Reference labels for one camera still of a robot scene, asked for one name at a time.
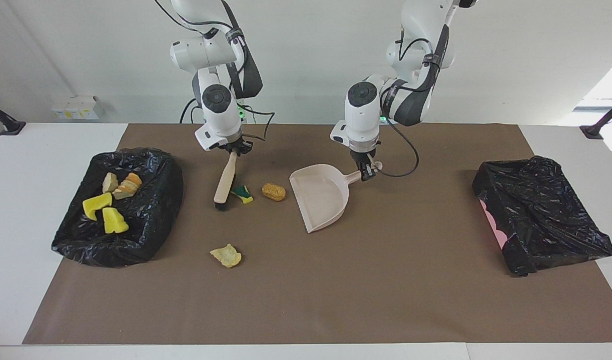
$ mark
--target green sponge piece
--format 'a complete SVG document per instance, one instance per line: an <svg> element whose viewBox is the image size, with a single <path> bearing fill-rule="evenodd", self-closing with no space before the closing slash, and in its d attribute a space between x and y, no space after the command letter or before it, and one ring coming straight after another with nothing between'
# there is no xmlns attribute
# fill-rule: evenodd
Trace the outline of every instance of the green sponge piece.
<svg viewBox="0 0 612 360"><path fill-rule="evenodd" d="M248 204L253 201L253 197L250 195L248 192L248 187L245 185L233 189L230 193L238 196L244 204Z"/></svg>

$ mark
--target black clamp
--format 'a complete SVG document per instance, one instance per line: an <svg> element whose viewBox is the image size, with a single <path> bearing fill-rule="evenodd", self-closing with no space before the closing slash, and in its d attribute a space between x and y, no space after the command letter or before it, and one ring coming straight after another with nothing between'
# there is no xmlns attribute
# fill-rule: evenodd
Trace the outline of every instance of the black clamp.
<svg viewBox="0 0 612 360"><path fill-rule="evenodd" d="M244 37L244 32L243 30L241 30L240 27L231 29L229 32L226 32L226 39L228 40L228 43L232 43L232 41L238 37Z"/></svg>
<svg viewBox="0 0 612 360"><path fill-rule="evenodd" d="M437 54L426 54L424 55L424 61L422 61L424 66L430 66L430 64L435 64L437 67L441 68L441 56Z"/></svg>

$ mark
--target black stand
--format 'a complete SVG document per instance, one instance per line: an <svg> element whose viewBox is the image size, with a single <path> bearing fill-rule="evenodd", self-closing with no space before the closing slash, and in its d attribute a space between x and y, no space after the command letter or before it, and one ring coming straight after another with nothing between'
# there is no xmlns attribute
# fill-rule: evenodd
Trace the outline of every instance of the black stand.
<svg viewBox="0 0 612 360"><path fill-rule="evenodd" d="M580 126L579 128L582 130L582 133L584 133L585 137L587 137L588 139L602 140L603 137L599 135L599 130L601 130L601 128L611 120L612 120L612 109L608 110L608 112L606 112L606 114L603 117L601 117L601 119L597 121L595 125Z"/></svg>
<svg viewBox="0 0 612 360"><path fill-rule="evenodd" d="M0 122L4 125L6 130L0 132L0 135L17 135L25 126L24 121L17 121L12 116L6 114L0 109Z"/></svg>

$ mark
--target food scrap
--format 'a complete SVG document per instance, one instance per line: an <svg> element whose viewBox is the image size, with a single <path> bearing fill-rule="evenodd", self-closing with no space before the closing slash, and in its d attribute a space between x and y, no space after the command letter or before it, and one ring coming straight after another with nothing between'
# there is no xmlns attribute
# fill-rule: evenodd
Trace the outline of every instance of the food scrap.
<svg viewBox="0 0 612 360"><path fill-rule="evenodd" d="M125 233L128 230L128 223L123 219L123 215L114 207L105 207L102 210L104 215L104 230L106 234Z"/></svg>
<svg viewBox="0 0 612 360"><path fill-rule="evenodd" d="M84 214L86 214L89 219L97 221L95 212L105 207L109 207L110 205L112 205L112 195L110 193L86 199L83 202Z"/></svg>
<svg viewBox="0 0 612 360"><path fill-rule="evenodd" d="M103 193L111 193L119 186L119 181L114 173L107 173L104 178L104 184L102 185Z"/></svg>
<svg viewBox="0 0 612 360"><path fill-rule="evenodd" d="M253 196L248 192L248 187L245 185L233 189L230 193L238 196L244 204L251 203L254 200Z"/></svg>
<svg viewBox="0 0 612 360"><path fill-rule="evenodd" d="M265 184L264 187L262 187L262 193L264 193L265 197L274 201L282 201L286 197L286 189L272 183Z"/></svg>
<svg viewBox="0 0 612 360"><path fill-rule="evenodd" d="M237 249L231 244L227 244L222 248L216 248L212 250L210 254L219 260L221 265L226 268L232 268L241 261L241 253L237 252Z"/></svg>
<svg viewBox="0 0 612 360"><path fill-rule="evenodd" d="M141 178L136 173L129 173L112 194L116 200L130 198L139 190L141 184Z"/></svg>

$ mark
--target round black joint cap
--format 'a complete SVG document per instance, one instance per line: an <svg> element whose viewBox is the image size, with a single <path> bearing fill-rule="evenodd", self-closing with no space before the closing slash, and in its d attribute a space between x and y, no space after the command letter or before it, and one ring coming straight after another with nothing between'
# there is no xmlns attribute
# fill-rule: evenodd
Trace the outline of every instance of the round black joint cap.
<svg viewBox="0 0 612 360"><path fill-rule="evenodd" d="M228 109L232 96L225 86L213 84L203 91L201 100L210 111L220 114Z"/></svg>
<svg viewBox="0 0 612 360"><path fill-rule="evenodd" d="M377 87L371 82L357 82L348 90L348 101L350 105L360 108L375 100L377 92Z"/></svg>

